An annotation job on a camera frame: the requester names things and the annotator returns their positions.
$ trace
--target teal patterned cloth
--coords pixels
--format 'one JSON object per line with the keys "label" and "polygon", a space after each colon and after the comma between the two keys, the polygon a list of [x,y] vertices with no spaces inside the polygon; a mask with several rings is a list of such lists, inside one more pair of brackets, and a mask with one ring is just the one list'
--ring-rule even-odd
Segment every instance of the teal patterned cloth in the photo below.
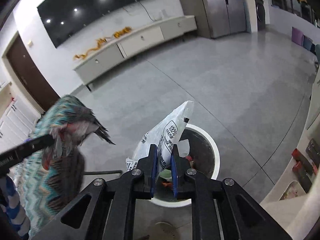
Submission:
{"label": "teal patterned cloth", "polygon": [[[71,95],[61,98],[46,112],[29,138],[46,135],[50,133],[52,127],[83,121],[97,125],[98,129],[95,133],[112,143],[107,130],[94,117],[92,111]],[[68,154],[62,147],[63,157],[52,160],[49,170],[42,166],[44,150],[34,153],[15,167],[14,181],[21,204],[31,222],[30,237],[41,230],[79,193],[84,175],[84,158],[77,145],[84,139],[85,136],[72,147]]]}

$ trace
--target white trash can rim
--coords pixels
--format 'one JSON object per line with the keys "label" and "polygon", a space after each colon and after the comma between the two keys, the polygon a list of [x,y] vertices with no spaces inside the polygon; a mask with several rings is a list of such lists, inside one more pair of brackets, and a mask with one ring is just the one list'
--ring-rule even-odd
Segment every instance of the white trash can rim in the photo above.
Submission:
{"label": "white trash can rim", "polygon": [[[187,124],[187,128],[188,128],[188,130],[197,132],[198,134],[202,135],[208,141],[208,143],[211,145],[212,150],[213,150],[213,155],[214,155],[214,168],[213,168],[213,173],[212,173],[211,179],[217,179],[218,174],[219,174],[219,170],[220,170],[220,155],[219,155],[219,150],[218,150],[216,143],[214,142],[212,137],[205,130],[201,129],[200,127],[193,125],[193,124]],[[185,207],[185,206],[188,206],[191,204],[191,199],[177,201],[177,202],[167,202],[167,201],[160,200],[160,199],[154,197],[149,201],[151,201],[152,203],[154,203],[158,206],[170,207],[170,208]]]}

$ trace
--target brown door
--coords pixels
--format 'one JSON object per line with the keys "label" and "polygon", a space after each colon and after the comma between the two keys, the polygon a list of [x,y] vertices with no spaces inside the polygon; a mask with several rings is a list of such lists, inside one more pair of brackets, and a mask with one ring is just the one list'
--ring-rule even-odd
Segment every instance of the brown door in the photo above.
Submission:
{"label": "brown door", "polygon": [[7,53],[7,58],[30,95],[47,111],[60,98],[33,63],[20,36]]}

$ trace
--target white plastic bag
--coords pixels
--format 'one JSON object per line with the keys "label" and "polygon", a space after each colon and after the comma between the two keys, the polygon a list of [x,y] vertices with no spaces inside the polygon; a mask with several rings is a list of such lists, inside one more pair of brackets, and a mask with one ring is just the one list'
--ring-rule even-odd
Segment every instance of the white plastic bag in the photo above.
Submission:
{"label": "white plastic bag", "polygon": [[157,145],[158,149],[157,176],[169,166],[173,145],[180,140],[182,132],[192,115],[193,107],[193,101],[184,102],[147,132],[138,143],[132,158],[126,159],[127,171],[134,169],[139,159],[148,156],[151,144]]}

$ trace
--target wall-mounted tv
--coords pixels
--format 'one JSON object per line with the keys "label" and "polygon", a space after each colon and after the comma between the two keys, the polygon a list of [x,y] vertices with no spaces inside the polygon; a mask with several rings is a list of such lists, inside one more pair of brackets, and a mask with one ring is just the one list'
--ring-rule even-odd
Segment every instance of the wall-mounted tv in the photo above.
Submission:
{"label": "wall-mounted tv", "polygon": [[140,0],[45,0],[38,12],[57,48],[94,20],[137,1]]}

